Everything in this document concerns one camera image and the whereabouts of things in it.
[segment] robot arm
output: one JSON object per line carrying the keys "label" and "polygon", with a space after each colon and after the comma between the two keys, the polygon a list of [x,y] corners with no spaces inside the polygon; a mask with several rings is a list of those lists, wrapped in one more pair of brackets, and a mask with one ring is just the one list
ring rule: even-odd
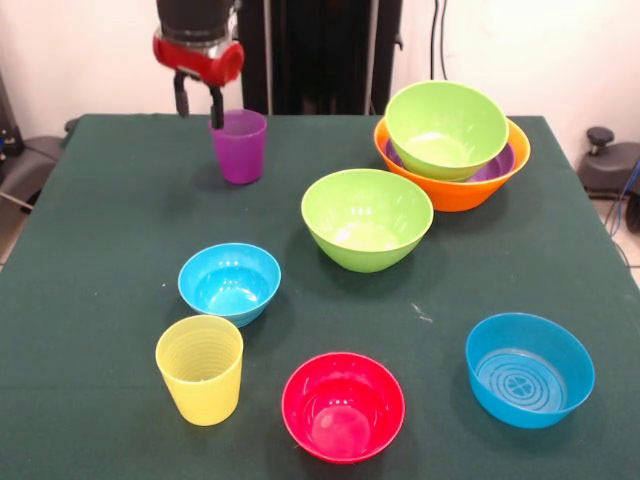
{"label": "robot arm", "polygon": [[244,50],[232,38],[229,17],[238,0],[157,0],[160,28],[153,51],[161,64],[175,71],[176,109],[189,114],[184,80],[204,83],[211,93],[211,124],[224,126],[221,87],[235,80],[244,64]]}

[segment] red bowl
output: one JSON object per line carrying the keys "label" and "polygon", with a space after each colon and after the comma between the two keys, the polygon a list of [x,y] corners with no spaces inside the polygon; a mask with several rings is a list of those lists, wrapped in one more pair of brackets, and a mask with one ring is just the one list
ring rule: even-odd
{"label": "red bowl", "polygon": [[404,413],[404,395],[391,372],[356,353],[308,360],[282,394],[291,436],[330,463],[357,463],[380,453],[400,431]]}

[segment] green tablecloth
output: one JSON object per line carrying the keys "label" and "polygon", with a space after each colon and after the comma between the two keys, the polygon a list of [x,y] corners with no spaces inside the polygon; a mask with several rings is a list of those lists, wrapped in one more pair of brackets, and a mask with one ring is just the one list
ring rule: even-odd
{"label": "green tablecloth", "polygon": [[[360,275],[320,253],[299,203],[324,174],[383,168],[376,120],[270,118],[264,177],[232,187],[204,117],[84,117],[0,275],[0,477],[638,478],[640,295],[544,119],[515,118],[533,153],[512,182],[471,212],[437,214],[409,257]],[[198,428],[153,353],[191,313],[182,263],[229,241],[272,252],[282,285],[243,329],[238,409]],[[467,333],[513,310],[572,330],[596,366],[588,402],[546,430],[500,423],[468,386]],[[406,396],[396,441],[356,466],[296,448],[280,417],[289,374],[331,350],[382,361]]]}

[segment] white wall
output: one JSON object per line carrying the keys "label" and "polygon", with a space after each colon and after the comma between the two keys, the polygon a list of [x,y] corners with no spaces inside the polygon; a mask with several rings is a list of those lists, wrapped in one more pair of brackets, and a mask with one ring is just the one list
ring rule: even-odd
{"label": "white wall", "polygon": [[[429,78],[434,2],[403,2],[392,91]],[[574,164],[589,126],[640,141],[637,0],[449,0],[444,44],[450,80],[484,91],[508,115],[544,115]]]}
{"label": "white wall", "polygon": [[[157,27],[154,0],[0,0],[0,70],[23,136],[61,134],[83,113],[175,112]],[[191,111],[208,113],[209,91],[187,83]],[[224,93],[242,105],[239,81]]]}
{"label": "white wall", "polygon": [[[172,74],[151,51],[155,8],[154,0],[0,0],[0,69],[23,134],[61,133],[86,112],[173,112]],[[432,9],[430,0],[404,0],[393,91],[429,76]],[[485,91],[507,114],[545,115],[575,162],[593,124],[640,140],[639,22],[637,0],[449,0],[449,78]],[[192,110],[207,113],[207,90],[192,84],[189,93]],[[225,95],[228,108],[242,104],[239,82]]]}

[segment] plastic bowl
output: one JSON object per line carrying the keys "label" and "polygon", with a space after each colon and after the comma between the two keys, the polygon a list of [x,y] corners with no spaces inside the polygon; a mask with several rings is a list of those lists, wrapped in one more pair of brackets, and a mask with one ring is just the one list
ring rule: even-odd
{"label": "plastic bowl", "polygon": [[492,178],[483,182],[445,182],[441,180],[433,180],[431,178],[422,177],[411,173],[408,170],[396,165],[389,157],[385,155],[385,146],[389,140],[389,132],[387,130],[386,120],[383,118],[378,122],[373,139],[387,165],[387,168],[398,175],[401,175],[416,185],[419,185],[425,192],[429,194],[429,198],[433,201],[433,207],[440,212],[462,212],[471,210],[483,204],[491,195],[493,195],[502,185],[509,181],[515,174],[524,168],[529,161],[531,154],[531,146],[529,139],[518,125],[513,121],[509,123],[509,145],[515,154],[515,167],[507,174],[501,177]]}
{"label": "plastic bowl", "polygon": [[408,170],[438,180],[465,180],[498,155],[509,128],[487,96],[453,82],[428,81],[396,93],[385,117]]}
{"label": "plastic bowl", "polygon": [[433,221],[433,205],[420,187],[373,169],[342,170],[317,180],[304,194],[301,210],[322,251],[361,273],[399,262]]}
{"label": "plastic bowl", "polygon": [[300,366],[282,394],[282,417],[307,452],[331,463],[357,463],[384,450],[404,421],[400,384],[380,363],[327,353]]}
{"label": "plastic bowl", "polygon": [[280,278],[280,266],[269,252],[246,243],[223,243],[187,260],[178,276],[178,290],[196,312],[243,327],[266,308]]}
{"label": "plastic bowl", "polygon": [[559,422],[589,397],[595,383],[580,341],[536,315],[503,313],[483,320],[467,338],[466,357],[480,405],[515,427]]}
{"label": "plastic bowl", "polygon": [[[396,153],[396,150],[393,148],[391,141],[387,142],[384,153],[393,163],[404,168],[404,164]],[[493,160],[478,170],[473,177],[467,180],[467,182],[484,182],[485,180],[501,177],[513,170],[515,164],[516,156],[513,153],[511,145],[507,143]]]}

